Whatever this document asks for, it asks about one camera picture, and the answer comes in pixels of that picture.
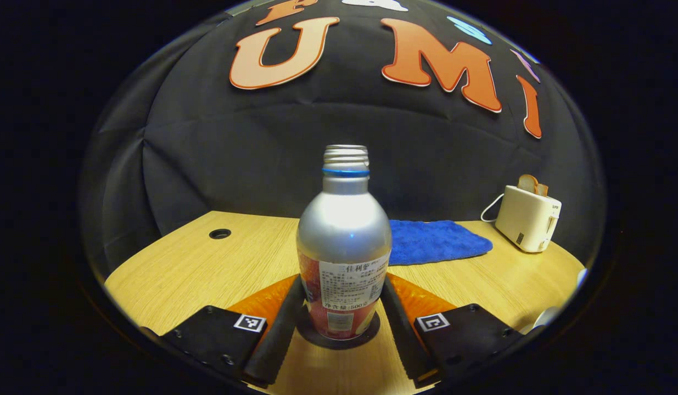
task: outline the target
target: orange letter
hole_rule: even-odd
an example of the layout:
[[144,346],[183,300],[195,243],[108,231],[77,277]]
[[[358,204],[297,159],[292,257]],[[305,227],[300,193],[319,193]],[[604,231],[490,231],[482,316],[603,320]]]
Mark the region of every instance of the orange letter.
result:
[[482,50],[464,42],[456,43],[449,52],[423,27],[397,19],[383,19],[383,25],[392,27],[395,34],[395,60],[383,68],[382,74],[390,81],[427,87],[432,78],[422,70],[422,56],[447,92],[452,92],[464,72],[467,82],[461,89],[464,97],[492,112],[502,111],[497,100],[495,84],[490,73],[490,57]]
[[303,75],[317,64],[324,52],[324,39],[329,26],[339,23],[339,18],[315,18],[294,24],[299,29],[299,38],[293,57],[274,66],[261,62],[268,41],[281,31],[281,28],[263,30],[255,35],[242,38],[236,43],[239,51],[231,63],[229,81],[241,89],[258,89],[279,85]]
[[289,2],[276,4],[273,7],[268,8],[271,12],[268,13],[268,16],[256,22],[256,26],[263,25],[264,23],[271,22],[271,20],[276,20],[284,16],[301,13],[304,11],[304,8],[295,7],[298,7],[299,5],[307,7],[307,5],[312,5],[316,2],[317,0],[289,0]]
[[522,77],[517,76],[517,80],[524,89],[524,100],[526,100],[526,117],[524,118],[524,128],[535,138],[541,138],[541,127],[539,126],[539,104],[536,102],[536,90],[531,83]]

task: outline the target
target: blue ring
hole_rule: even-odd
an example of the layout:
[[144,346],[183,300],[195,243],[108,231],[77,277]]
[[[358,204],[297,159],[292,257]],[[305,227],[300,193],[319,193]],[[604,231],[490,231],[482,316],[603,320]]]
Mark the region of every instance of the blue ring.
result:
[[371,173],[369,170],[332,170],[331,168],[322,168],[322,172],[337,177],[348,178],[366,177]]

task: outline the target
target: bottle label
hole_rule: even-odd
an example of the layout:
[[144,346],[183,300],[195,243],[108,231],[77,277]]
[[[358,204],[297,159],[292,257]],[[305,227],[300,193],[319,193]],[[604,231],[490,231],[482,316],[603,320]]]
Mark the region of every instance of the bottle label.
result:
[[298,250],[300,277],[316,330],[332,339],[351,339],[366,331],[376,312],[390,253],[363,263],[330,263]]
[[366,307],[380,296],[390,253],[363,263],[319,261],[322,306],[346,311]]

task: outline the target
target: silver bottle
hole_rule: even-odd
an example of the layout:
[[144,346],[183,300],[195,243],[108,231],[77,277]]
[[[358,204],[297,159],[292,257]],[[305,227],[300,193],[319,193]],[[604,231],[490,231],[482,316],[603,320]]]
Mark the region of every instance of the silver bottle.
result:
[[329,145],[323,190],[297,228],[300,273],[315,328],[346,340],[366,330],[387,270],[392,233],[386,213],[368,192],[363,145]]

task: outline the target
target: white cable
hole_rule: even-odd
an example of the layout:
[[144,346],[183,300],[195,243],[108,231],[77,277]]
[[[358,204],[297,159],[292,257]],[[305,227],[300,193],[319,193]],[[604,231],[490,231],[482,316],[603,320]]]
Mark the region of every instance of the white cable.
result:
[[504,193],[502,193],[502,195],[500,195],[500,196],[497,196],[497,199],[495,199],[494,202],[490,203],[490,205],[487,206],[486,209],[483,210],[482,213],[480,213],[480,219],[481,219],[482,222],[495,222],[495,221],[497,220],[497,218],[495,218],[495,219],[486,219],[486,218],[483,218],[483,215],[485,215],[485,212],[486,212],[487,210],[489,210],[490,207],[494,206],[495,203],[497,203],[497,201],[498,201],[499,199],[502,198],[502,196],[504,196]]

